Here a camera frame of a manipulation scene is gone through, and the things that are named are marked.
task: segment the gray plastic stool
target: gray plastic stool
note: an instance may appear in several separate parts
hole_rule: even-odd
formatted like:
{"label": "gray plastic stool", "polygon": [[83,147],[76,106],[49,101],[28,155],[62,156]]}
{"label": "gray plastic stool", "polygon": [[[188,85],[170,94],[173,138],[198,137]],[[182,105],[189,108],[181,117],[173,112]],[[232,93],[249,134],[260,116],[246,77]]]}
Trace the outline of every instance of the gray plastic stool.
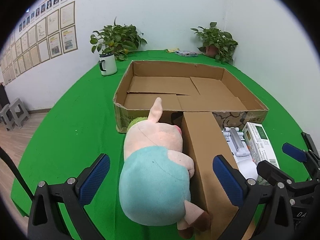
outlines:
{"label": "gray plastic stool", "polygon": [[[20,111],[16,113],[15,108],[19,107]],[[16,98],[9,106],[12,116],[14,118],[14,122],[18,126],[18,128],[22,127],[22,121],[27,118],[29,119],[30,115],[26,108],[24,107],[23,103],[21,102],[20,98]]]}
{"label": "gray plastic stool", "polygon": [[13,124],[14,118],[12,116],[12,113],[10,111],[9,104],[6,104],[4,108],[1,109],[0,111],[0,118],[3,121],[5,127],[7,128],[7,131],[12,131],[13,130]]}

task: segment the green plant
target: green plant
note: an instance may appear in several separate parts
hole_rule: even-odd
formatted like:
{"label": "green plant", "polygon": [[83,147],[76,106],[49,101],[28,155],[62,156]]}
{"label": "green plant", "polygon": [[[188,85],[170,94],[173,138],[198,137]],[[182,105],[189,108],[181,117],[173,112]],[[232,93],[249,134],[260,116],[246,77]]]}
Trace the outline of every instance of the green plant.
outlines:
{"label": "green plant", "polygon": [[215,46],[219,53],[215,56],[215,59],[221,63],[233,63],[232,55],[235,51],[238,42],[234,41],[232,35],[228,32],[222,32],[218,28],[215,28],[216,22],[210,23],[210,28],[205,29],[201,26],[202,32],[198,29],[192,28],[191,30],[196,32],[196,35],[203,39],[203,46],[198,48],[201,52],[206,52],[206,47]]}
{"label": "green plant", "polygon": [[123,61],[128,58],[130,50],[137,50],[141,44],[146,44],[147,41],[140,37],[135,26],[114,25],[104,26],[100,31],[94,31],[90,36],[92,53],[97,50],[103,54],[112,52],[117,60]]}

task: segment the plush toy's ear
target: plush toy's ear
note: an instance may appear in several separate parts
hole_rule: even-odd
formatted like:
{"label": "plush toy's ear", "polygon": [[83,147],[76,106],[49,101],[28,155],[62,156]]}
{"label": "plush toy's ear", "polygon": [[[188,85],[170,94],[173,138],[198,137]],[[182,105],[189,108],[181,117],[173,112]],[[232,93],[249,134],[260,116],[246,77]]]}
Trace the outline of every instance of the plush toy's ear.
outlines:
{"label": "plush toy's ear", "polygon": [[150,109],[148,121],[156,123],[159,121],[161,115],[162,115],[162,99],[157,98],[156,101],[154,102],[153,106]]}

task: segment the blue gripper pad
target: blue gripper pad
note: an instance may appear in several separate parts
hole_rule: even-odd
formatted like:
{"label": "blue gripper pad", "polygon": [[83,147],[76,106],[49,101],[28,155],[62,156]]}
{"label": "blue gripper pad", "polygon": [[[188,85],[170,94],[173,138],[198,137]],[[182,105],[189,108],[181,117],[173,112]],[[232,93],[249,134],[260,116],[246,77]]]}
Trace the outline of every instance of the blue gripper pad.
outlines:
{"label": "blue gripper pad", "polygon": [[218,156],[213,159],[212,167],[232,205],[241,207],[244,202],[243,190],[229,169]]}
{"label": "blue gripper pad", "polygon": [[282,151],[289,155],[290,157],[294,158],[295,160],[297,160],[298,162],[306,162],[307,161],[307,156],[306,154],[298,149],[297,147],[291,145],[290,143],[285,143],[282,146]]}
{"label": "blue gripper pad", "polygon": [[89,176],[82,184],[79,190],[80,205],[88,205],[91,203],[94,195],[97,193],[102,181],[108,174],[110,169],[110,158],[104,155],[100,161],[95,165]]}

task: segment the wooden floor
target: wooden floor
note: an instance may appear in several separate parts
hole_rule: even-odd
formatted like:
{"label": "wooden floor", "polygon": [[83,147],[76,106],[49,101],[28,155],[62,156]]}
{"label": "wooden floor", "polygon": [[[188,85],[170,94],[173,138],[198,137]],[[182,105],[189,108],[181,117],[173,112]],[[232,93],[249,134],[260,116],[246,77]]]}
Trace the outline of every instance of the wooden floor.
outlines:
{"label": "wooden floor", "polygon": [[[14,127],[7,131],[3,122],[0,123],[0,146],[10,156],[16,166],[19,165],[21,157],[31,137],[42,122],[47,113],[31,114],[21,129]],[[0,159],[0,194],[9,209],[12,217],[16,220],[21,230],[27,234],[28,218],[22,217],[13,204],[10,193],[13,183],[13,174],[7,165]]]}

